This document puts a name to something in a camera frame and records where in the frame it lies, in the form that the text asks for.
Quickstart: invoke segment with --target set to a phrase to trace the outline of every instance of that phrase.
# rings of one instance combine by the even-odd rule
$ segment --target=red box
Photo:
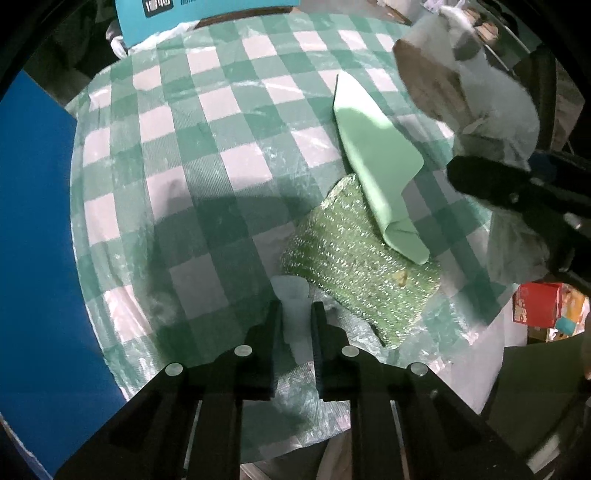
[[[526,283],[515,292],[514,321],[530,327],[554,328],[562,308],[562,284]]]

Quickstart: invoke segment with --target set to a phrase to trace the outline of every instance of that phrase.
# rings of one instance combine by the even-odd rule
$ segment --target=blue board
[[[300,0],[115,0],[121,33],[128,47],[182,22],[251,8],[299,4]]]
[[[0,102],[0,412],[52,475],[124,404],[74,263],[75,130],[23,72]]]

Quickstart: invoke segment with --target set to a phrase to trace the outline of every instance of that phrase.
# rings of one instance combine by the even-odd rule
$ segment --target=teal box
[[[554,328],[567,335],[572,335],[576,326],[577,324],[572,320],[565,317],[560,317],[558,320],[556,320]]]
[[[179,23],[251,8],[299,4],[299,0],[115,0],[121,33],[128,47]]]

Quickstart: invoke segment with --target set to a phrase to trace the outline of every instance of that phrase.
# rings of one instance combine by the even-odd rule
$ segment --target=table
[[[70,104],[80,283],[126,397],[171,361],[213,360],[262,320],[295,223],[345,174],[332,112],[341,70],[423,153],[404,198],[445,270],[446,301],[387,360],[444,364],[496,317],[511,290],[484,267],[489,214],[448,184],[452,133],[405,92],[391,49],[406,28],[329,14],[211,25],[117,62]],[[275,399],[245,405],[242,462],[349,427],[348,405],[320,402],[313,365],[289,357]]]

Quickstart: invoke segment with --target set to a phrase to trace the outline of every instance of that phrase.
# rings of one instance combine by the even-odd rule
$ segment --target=screw head
[[[168,364],[164,369],[164,372],[169,377],[176,377],[183,372],[183,366],[181,364]]]
[[[357,355],[359,355],[359,349],[356,346],[353,346],[353,345],[344,346],[340,350],[340,352],[344,356],[348,356],[349,358],[353,358],[353,357],[356,357]]]
[[[410,371],[418,377],[423,377],[429,372],[429,367],[421,362],[414,362],[410,366]]]
[[[252,353],[252,347],[250,345],[238,345],[234,349],[234,355],[236,356],[248,356]]]

